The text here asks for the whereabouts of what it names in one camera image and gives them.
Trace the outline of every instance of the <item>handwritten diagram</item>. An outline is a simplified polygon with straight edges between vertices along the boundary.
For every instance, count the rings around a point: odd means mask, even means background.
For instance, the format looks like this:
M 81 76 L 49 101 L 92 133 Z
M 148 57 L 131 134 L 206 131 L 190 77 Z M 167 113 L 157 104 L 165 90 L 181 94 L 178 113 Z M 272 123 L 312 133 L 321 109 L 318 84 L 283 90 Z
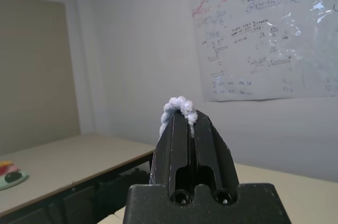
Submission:
M 191 0 L 208 101 L 338 95 L 338 0 Z

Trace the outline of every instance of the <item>black table frame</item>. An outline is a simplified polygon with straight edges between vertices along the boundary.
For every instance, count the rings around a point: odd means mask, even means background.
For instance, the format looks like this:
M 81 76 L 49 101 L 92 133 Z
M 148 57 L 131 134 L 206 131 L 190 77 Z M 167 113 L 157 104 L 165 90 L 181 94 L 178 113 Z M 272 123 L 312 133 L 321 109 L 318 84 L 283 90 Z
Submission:
M 153 160 L 153 153 L 147 154 L 143 157 L 140 157 L 134 161 L 131 161 L 123 166 L 120 166 L 114 170 L 108 171 L 107 173 L 101 174 L 99 176 L 96 176 L 95 178 L 92 178 L 90 180 L 87 180 L 85 182 L 82 182 L 80 184 L 77 184 L 71 188 L 65 189 L 64 191 L 60 191 L 55 195 L 52 195 L 50 197 L 47 197 L 45 199 L 42 199 L 38 202 L 35 202 L 29 206 L 23 207 L 21 209 L 18 209 L 14 212 L 11 212 L 3 217 L 0 217 L 0 224 L 6 224 L 11 221 L 14 221 L 18 219 L 19 217 L 26 216 L 38 209 L 44 209 L 45 214 L 51 224 L 54 224 L 55 221 L 53 220 L 49 205 L 56 204 L 57 208 L 61 215 L 61 221 L 62 224 L 68 224 L 67 220 L 67 214 L 65 210 L 65 206 L 63 203 L 63 199 L 67 196 L 70 196 L 71 194 L 74 194 L 75 192 L 81 191 L 85 188 L 88 188 L 90 186 L 93 186 L 96 190 L 99 189 L 99 182 L 102 181 L 109 181 L 114 178 L 116 178 L 120 173 L 125 172 L 127 170 L 130 170 L 134 167 L 137 167 L 143 163 L 149 162 L 150 168 L 152 167 L 152 160 Z

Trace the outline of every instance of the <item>colorful object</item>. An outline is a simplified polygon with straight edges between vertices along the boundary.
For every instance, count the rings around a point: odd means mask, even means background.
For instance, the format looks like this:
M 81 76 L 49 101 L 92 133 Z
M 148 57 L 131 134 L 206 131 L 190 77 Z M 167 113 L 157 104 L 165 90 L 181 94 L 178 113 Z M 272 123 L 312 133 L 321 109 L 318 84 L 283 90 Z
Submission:
M 20 171 L 13 162 L 0 162 L 0 190 L 15 186 L 23 182 L 27 177 L 27 173 Z

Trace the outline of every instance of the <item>white wall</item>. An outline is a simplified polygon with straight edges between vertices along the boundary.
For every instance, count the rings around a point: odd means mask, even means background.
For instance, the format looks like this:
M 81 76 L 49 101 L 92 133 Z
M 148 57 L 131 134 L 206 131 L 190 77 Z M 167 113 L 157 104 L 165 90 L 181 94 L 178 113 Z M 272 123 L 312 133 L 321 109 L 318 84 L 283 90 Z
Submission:
M 156 144 L 164 104 L 183 95 L 236 162 L 338 181 L 338 98 L 204 102 L 189 0 L 92 0 L 92 8 L 111 134 Z
M 77 0 L 47 0 L 65 4 L 68 34 L 73 67 L 73 76 L 79 111 L 80 129 L 83 134 L 97 130 L 93 116 L 92 97 L 87 76 L 86 58 L 84 56 L 83 37 L 79 22 Z

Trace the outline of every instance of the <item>cotton ball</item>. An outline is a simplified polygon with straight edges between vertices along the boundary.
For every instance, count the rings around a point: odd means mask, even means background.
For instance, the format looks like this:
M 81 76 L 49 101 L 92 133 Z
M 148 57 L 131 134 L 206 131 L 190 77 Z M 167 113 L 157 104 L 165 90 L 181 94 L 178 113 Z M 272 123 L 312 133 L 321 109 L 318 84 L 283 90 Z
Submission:
M 197 113 L 191 113 L 191 114 L 188 115 L 188 122 L 194 124 L 194 123 L 196 123 L 197 118 L 198 118 Z
M 167 112 L 167 111 L 172 110 L 172 109 L 174 109 L 174 107 L 171 104 L 166 104 L 163 107 L 164 112 Z
M 161 117 L 161 124 L 168 123 L 168 120 L 170 119 L 171 115 L 172 114 L 167 113 L 167 112 L 163 113 Z
M 185 119 L 188 120 L 188 124 L 190 125 L 191 136 L 194 136 L 194 123 L 196 123 L 198 115 L 196 110 L 194 109 L 194 105 L 191 101 L 187 100 L 185 97 L 180 96 L 178 98 L 172 97 L 169 100 L 169 103 L 166 104 L 163 108 L 164 113 L 161 116 L 161 127 L 159 129 L 159 135 L 163 134 L 170 117 L 177 111 L 180 110 Z
M 165 128 L 167 127 L 167 124 L 162 124 L 161 127 L 159 128 L 159 136 L 161 137 Z
M 186 103 L 186 98 L 184 96 L 180 96 L 177 98 L 177 101 L 179 102 L 180 105 Z
M 186 103 L 183 106 L 183 112 L 185 114 L 190 114 L 191 112 L 194 111 L 194 105 L 192 103 L 192 101 L 186 101 Z

